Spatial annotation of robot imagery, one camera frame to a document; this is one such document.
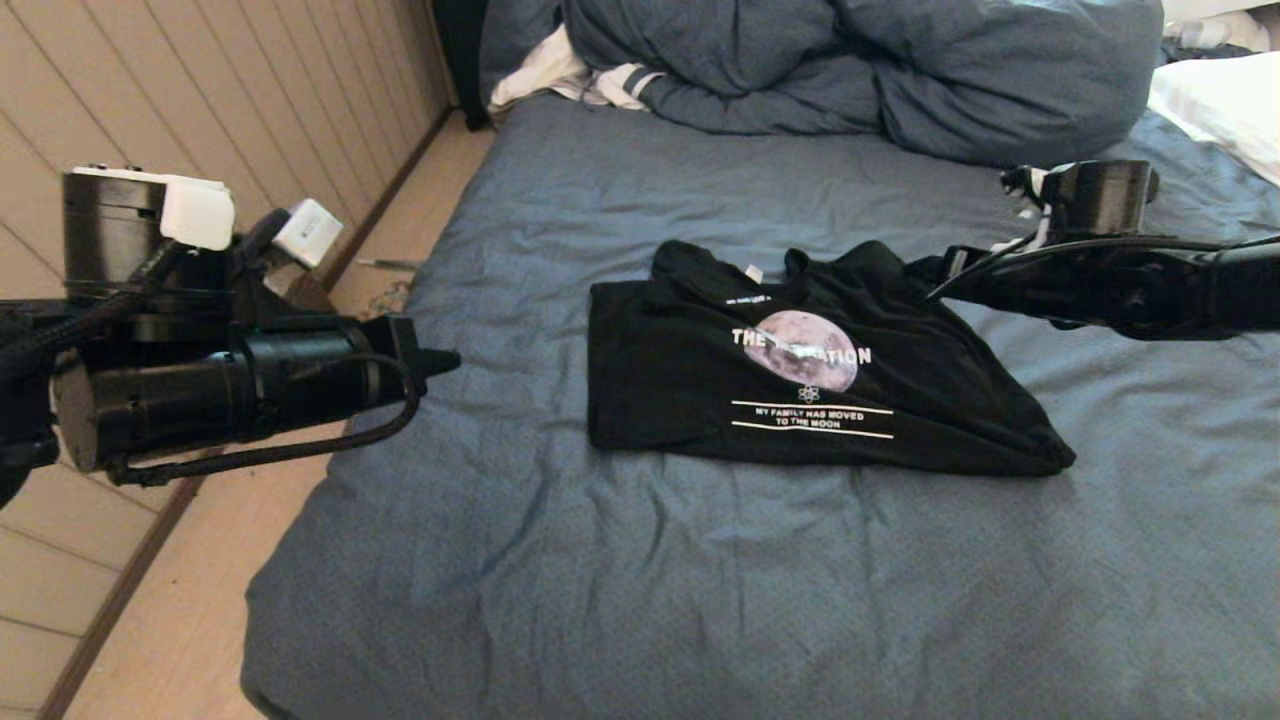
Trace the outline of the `white pillow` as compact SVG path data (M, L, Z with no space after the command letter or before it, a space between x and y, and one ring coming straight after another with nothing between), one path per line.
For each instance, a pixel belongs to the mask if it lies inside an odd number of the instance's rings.
M1170 63L1147 108L1280 188L1280 51Z

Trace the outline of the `blue crumpled duvet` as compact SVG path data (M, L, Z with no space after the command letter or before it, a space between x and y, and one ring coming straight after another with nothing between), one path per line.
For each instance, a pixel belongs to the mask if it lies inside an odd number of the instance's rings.
M666 73L653 113L713 135L881 135L982 167L1053 167L1146 110L1161 0L490 0L480 82L559 24L593 69Z

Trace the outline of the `white striped garment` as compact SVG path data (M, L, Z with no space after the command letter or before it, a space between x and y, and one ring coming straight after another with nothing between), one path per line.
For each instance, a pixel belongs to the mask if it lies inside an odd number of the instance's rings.
M539 42L520 67L497 83L486 109L502 117L517 102L554 94L589 106L612 106L631 111L649 111L643 92L664 72L627 63L605 70L590 68L573 50L564 24Z

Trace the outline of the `dark bedside furniture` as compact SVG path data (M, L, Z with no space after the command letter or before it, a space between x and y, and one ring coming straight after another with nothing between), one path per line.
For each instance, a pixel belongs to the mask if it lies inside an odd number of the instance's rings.
M467 131L488 123L480 82L480 50L489 0L430 0L445 64Z

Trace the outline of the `black moon print t-shirt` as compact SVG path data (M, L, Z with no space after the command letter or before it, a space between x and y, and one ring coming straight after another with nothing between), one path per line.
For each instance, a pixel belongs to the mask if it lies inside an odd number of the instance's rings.
M1051 477L1074 450L991 347L879 242L791 249L767 283L666 241L645 281L594 284L596 448L735 462Z

